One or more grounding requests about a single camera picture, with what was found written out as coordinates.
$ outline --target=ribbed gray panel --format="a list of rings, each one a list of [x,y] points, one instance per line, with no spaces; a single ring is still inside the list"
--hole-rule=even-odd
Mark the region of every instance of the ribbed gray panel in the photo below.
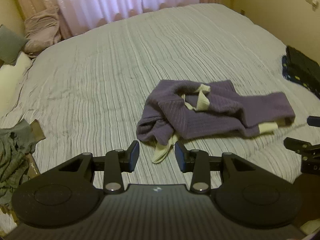
[[[184,185],[130,185],[108,195],[98,210],[78,224],[59,229],[19,225],[6,240],[284,240],[301,239],[294,226],[245,228],[222,216],[209,197],[189,193]]]

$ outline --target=round black disc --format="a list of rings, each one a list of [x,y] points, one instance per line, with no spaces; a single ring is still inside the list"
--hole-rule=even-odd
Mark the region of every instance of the round black disc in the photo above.
[[[259,173],[238,172],[215,193],[222,213],[253,228],[277,228],[289,224],[301,207],[300,195],[289,182]]]
[[[59,171],[22,184],[12,196],[12,207],[22,222],[50,228],[84,218],[98,200],[98,190],[90,182],[76,172]]]

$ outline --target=crumpled green fabric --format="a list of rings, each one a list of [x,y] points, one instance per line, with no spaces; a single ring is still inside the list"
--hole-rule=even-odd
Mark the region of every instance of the crumpled green fabric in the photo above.
[[[13,192],[29,180],[25,155],[35,151],[36,143],[31,126],[24,119],[12,128],[0,129],[0,206],[11,210]]]

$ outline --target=purple sweater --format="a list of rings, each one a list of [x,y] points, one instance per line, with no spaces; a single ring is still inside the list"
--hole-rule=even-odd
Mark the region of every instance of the purple sweater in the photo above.
[[[244,137],[260,134],[258,125],[285,119],[294,121],[295,114],[284,93],[265,96],[240,96],[230,80],[212,82],[206,94],[210,105],[205,112],[189,110],[184,103],[196,106],[201,83],[193,81],[161,80],[148,96],[141,120],[137,125],[137,138],[150,141],[155,138],[167,145],[174,131],[183,139],[224,134],[237,131]]]

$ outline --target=striped bedsheet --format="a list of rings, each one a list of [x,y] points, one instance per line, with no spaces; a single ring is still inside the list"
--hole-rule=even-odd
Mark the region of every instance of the striped bedsheet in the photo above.
[[[293,182],[300,156],[283,146],[287,136],[319,143],[319,129],[308,127],[320,115],[320,101],[281,75],[285,45],[248,18],[219,4],[162,9],[110,23],[46,49],[25,76],[15,109],[0,119],[12,127],[20,119],[38,119],[46,139],[34,153],[41,173],[82,153],[102,156],[126,149],[136,139],[145,100],[162,79],[212,82],[230,79],[241,95],[283,91],[295,123],[257,138],[197,139],[186,147],[211,155],[233,152]],[[140,158],[125,185],[191,182],[179,171],[174,153],[151,163],[155,144],[140,144]],[[101,187],[102,172],[94,185]],[[220,185],[212,172],[212,187]],[[1,216],[9,231],[14,223]]]

